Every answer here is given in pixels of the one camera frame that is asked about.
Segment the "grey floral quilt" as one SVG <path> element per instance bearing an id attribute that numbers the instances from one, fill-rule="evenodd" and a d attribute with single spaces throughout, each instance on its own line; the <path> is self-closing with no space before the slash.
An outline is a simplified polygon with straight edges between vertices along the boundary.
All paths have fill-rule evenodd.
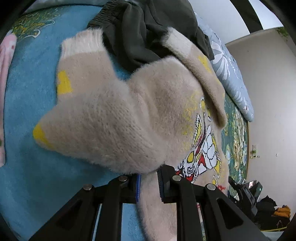
<path id="1" fill-rule="evenodd" d="M 218 35 L 205 21 L 198 15 L 195 16 L 198 26 L 209 38 L 214 53 L 214 59 L 211 60 L 211 64 L 218 79 L 225 88 L 225 91 L 237 105 L 244 118 L 252 122 L 254 120 L 253 106 L 236 60 Z"/>

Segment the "clothes pile on floor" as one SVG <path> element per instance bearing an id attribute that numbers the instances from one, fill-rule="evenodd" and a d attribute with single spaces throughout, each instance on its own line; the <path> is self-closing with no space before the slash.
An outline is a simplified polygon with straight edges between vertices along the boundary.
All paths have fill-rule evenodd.
<path id="1" fill-rule="evenodd" d="M 269 196 L 256 204 L 255 222 L 261 230 L 278 230 L 290 223 L 291 209 L 287 205 L 278 206 Z"/>

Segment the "dark grey trousers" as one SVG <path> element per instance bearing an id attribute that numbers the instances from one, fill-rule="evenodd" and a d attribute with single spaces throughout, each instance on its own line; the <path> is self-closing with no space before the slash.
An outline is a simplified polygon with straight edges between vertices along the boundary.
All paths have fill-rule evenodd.
<path id="1" fill-rule="evenodd" d="M 103 30 L 107 50 L 129 72 L 170 54 L 161 45 L 168 27 L 187 37 L 209 60 L 214 59 L 209 38 L 198 26 L 189 1 L 109 1 L 87 27 Z"/>

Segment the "beige fuzzy cartoon sweater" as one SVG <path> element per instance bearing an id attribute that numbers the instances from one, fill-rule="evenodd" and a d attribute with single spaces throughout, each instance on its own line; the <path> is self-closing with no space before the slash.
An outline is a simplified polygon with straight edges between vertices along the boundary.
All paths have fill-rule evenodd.
<path id="1" fill-rule="evenodd" d="M 192 183 L 228 189 L 221 147 L 225 90 L 210 61 L 169 27 L 171 55 L 120 80 L 102 29 L 65 39 L 57 67 L 57 104 L 35 126 L 41 147 L 113 172 L 141 174 L 138 209 L 148 240 L 176 240 L 173 204 L 159 196 L 157 169 L 167 164 Z"/>

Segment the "blue green floral blanket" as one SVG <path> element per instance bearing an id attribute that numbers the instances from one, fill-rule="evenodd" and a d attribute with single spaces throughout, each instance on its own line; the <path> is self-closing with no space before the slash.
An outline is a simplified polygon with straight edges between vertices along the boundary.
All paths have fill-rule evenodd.
<path id="1" fill-rule="evenodd" d="M 128 74 L 111 63 L 102 30 L 80 31 L 104 8 L 49 9 L 61 14 L 49 35 L 16 49 L 4 111 L 7 165 L 1 170 L 1 213 L 22 240 L 30 238 L 85 182 L 141 173 L 138 207 L 124 208 L 123 240 L 174 240 L 162 207 L 156 168 L 193 167 L 192 180 L 246 177 L 247 121 L 230 97 L 216 109 L 201 78 L 174 57 Z"/>

